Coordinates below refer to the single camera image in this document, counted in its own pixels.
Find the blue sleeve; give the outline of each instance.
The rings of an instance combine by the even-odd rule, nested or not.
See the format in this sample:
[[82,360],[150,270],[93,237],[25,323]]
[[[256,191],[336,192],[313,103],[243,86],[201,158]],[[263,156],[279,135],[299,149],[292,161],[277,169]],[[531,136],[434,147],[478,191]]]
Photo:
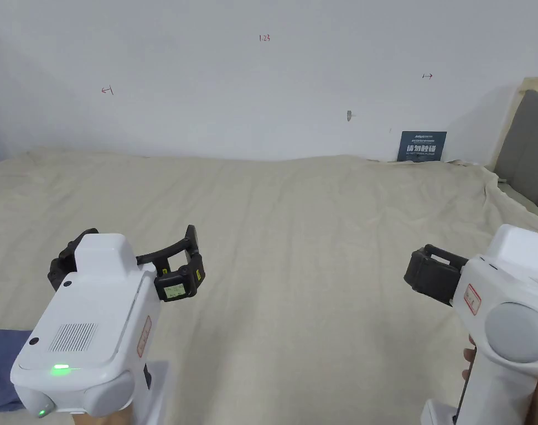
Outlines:
[[0,412],[23,408],[9,380],[13,361],[31,334],[30,330],[0,329]]

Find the white wall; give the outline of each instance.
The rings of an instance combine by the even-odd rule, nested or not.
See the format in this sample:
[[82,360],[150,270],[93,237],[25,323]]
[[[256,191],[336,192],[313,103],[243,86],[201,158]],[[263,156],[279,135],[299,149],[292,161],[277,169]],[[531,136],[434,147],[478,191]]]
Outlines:
[[526,76],[538,0],[0,0],[0,159],[393,160],[420,129],[486,163]]

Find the red label sticker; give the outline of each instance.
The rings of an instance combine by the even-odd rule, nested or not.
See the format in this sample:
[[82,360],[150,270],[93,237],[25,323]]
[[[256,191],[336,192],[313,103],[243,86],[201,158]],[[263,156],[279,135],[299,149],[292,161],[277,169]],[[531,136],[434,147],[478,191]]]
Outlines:
[[147,344],[147,339],[149,338],[149,333],[151,332],[151,317],[147,316],[145,321],[145,326],[139,337],[139,344],[137,344],[137,355],[139,358],[143,357],[143,352],[145,351],[145,345]]
[[478,310],[480,309],[480,305],[482,304],[482,299],[471,284],[468,285],[468,287],[465,289],[464,301],[468,305],[469,309],[472,311],[472,314],[478,314]]

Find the wrinkled fabric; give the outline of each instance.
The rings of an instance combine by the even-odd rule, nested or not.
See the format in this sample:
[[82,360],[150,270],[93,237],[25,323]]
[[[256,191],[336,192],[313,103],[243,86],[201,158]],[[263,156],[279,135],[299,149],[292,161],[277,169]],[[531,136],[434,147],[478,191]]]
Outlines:
[[51,260],[84,230],[124,234],[140,255],[193,224],[206,279],[162,305],[149,351],[174,372],[166,424],[419,423],[428,398],[457,404],[468,339],[403,275],[427,243],[471,257],[505,222],[538,231],[497,183],[440,162],[34,151],[0,164],[0,328],[35,326]]
[[0,412],[23,408],[9,380],[13,361],[29,338],[29,330],[0,329]]

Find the dark blue sign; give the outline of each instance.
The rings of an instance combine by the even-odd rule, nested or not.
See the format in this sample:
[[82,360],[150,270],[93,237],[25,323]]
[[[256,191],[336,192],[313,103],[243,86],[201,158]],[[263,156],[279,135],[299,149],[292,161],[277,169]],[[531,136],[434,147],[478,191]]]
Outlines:
[[402,132],[397,161],[440,161],[446,132]]

